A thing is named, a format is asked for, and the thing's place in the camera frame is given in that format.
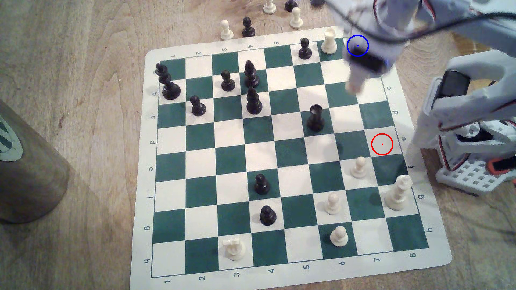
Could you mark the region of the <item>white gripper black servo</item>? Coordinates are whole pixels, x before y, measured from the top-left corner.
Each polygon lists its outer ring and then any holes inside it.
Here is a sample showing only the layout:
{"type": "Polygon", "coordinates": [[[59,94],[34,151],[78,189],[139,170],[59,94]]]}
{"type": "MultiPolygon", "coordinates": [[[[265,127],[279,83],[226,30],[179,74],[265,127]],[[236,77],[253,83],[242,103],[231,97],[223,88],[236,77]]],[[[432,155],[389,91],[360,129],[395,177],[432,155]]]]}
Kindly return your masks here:
{"type": "Polygon", "coordinates": [[[343,49],[351,75],[383,75],[403,51],[407,41],[386,43],[385,39],[409,34],[409,8],[345,8],[350,37],[343,49]]]}

